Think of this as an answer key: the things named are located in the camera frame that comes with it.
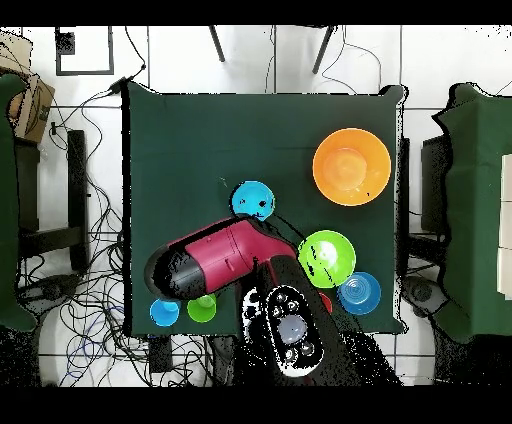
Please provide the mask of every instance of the black cable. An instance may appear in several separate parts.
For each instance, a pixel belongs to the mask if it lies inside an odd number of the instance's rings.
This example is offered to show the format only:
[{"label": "black cable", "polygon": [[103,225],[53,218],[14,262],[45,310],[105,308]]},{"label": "black cable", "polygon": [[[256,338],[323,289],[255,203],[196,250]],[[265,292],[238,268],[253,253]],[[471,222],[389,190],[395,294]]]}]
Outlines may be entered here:
[{"label": "black cable", "polygon": [[[274,26],[271,25],[271,27],[270,27],[270,42],[272,43],[272,46],[274,45],[274,40],[272,40],[273,33],[274,33]],[[272,63],[273,60],[274,60],[274,55],[272,54],[272,57],[270,58],[270,60],[268,62],[267,76],[265,77],[265,94],[267,94],[267,89],[268,89],[268,74],[270,72],[270,64]]]},{"label": "black cable", "polygon": [[325,73],[326,73],[329,69],[331,69],[331,68],[335,65],[335,63],[339,60],[339,58],[341,57],[341,54],[343,53],[343,50],[345,49],[345,45],[346,45],[346,43],[345,43],[345,30],[346,30],[346,26],[345,26],[345,25],[343,25],[343,26],[341,27],[341,32],[342,32],[342,38],[343,38],[343,40],[342,40],[342,45],[341,45],[340,53],[338,54],[338,57],[334,60],[334,62],[332,62],[332,63],[331,63],[331,64],[330,64],[326,69],[324,69],[324,71],[322,72],[322,76],[323,76],[325,79],[328,79],[328,80],[335,81],[335,82],[338,82],[338,83],[340,83],[340,84],[343,84],[345,87],[350,88],[350,90],[352,90],[352,92],[353,92],[354,94],[357,94],[356,90],[354,90],[354,89],[353,89],[350,85],[348,85],[346,82],[343,82],[343,81],[340,81],[340,80],[337,80],[337,79],[335,79],[335,78],[331,78],[331,77],[328,77],[328,76],[326,76],[326,75],[325,75]]}]

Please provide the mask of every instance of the black stand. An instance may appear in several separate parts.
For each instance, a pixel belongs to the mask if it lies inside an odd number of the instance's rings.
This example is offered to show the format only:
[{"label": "black stand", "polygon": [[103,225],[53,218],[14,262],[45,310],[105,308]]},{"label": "black stand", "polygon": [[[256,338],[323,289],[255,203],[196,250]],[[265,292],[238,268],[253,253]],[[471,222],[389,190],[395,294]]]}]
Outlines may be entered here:
[{"label": "black stand", "polygon": [[30,258],[69,247],[71,268],[84,272],[89,264],[87,248],[87,181],[83,131],[68,132],[68,222],[66,228],[24,233],[20,236],[20,256]]},{"label": "black stand", "polygon": [[327,27],[327,31],[325,32],[324,40],[322,41],[322,45],[320,46],[320,51],[318,52],[318,56],[316,57],[315,66],[313,66],[313,73],[318,73],[318,68],[320,68],[320,64],[322,63],[322,59],[324,58],[325,50],[327,49],[327,44],[329,44],[329,40],[331,39],[331,35],[334,31],[334,26],[329,25]]},{"label": "black stand", "polygon": [[213,43],[215,44],[215,48],[217,49],[217,54],[219,55],[219,60],[221,62],[225,62],[224,53],[222,53],[222,47],[220,46],[219,37],[217,36],[217,31],[215,30],[215,25],[208,25],[210,28],[210,34],[212,34]]}]

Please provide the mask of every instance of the cardboard box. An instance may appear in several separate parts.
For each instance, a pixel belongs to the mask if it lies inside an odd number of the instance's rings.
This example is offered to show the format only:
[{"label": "cardboard box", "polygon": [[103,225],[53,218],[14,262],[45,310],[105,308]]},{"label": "cardboard box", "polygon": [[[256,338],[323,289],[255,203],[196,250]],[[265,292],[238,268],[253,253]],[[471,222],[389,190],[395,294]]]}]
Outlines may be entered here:
[{"label": "cardboard box", "polygon": [[32,41],[11,32],[0,31],[1,68],[29,73],[31,53]]},{"label": "cardboard box", "polygon": [[23,109],[26,107],[29,111],[28,121],[25,129],[25,140],[30,140],[35,143],[39,143],[43,139],[44,132],[46,130],[46,124],[48,123],[48,115],[50,113],[50,106],[52,105],[53,95],[55,89],[45,84],[39,77],[37,78],[36,89],[34,91],[34,99],[30,103],[30,106],[23,105]]},{"label": "cardboard box", "polygon": [[[7,72],[16,73],[0,68],[0,75]],[[26,81],[28,88],[11,100],[9,120],[16,137],[39,143],[46,129],[55,89],[45,84],[38,75],[18,75]]]}]

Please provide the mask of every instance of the white box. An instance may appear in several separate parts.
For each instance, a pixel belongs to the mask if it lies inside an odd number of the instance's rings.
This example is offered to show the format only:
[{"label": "white box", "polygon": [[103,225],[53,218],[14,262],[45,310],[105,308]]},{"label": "white box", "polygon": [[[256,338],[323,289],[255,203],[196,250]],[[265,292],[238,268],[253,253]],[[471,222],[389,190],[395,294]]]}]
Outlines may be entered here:
[{"label": "white box", "polygon": [[501,157],[501,201],[512,202],[512,155]]},{"label": "white box", "polygon": [[512,202],[501,202],[499,247],[512,249]]},{"label": "white box", "polygon": [[498,292],[512,297],[512,250],[498,249]]}]

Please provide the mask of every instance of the orange bowl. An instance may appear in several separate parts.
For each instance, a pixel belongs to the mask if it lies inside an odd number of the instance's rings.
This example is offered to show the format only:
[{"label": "orange bowl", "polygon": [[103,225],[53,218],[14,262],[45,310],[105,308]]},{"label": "orange bowl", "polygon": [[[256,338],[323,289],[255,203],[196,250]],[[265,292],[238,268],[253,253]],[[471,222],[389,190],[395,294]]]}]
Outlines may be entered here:
[{"label": "orange bowl", "polygon": [[375,135],[346,128],[328,136],[313,158],[313,178],[334,203],[363,205],[375,199],[389,181],[391,158]]}]

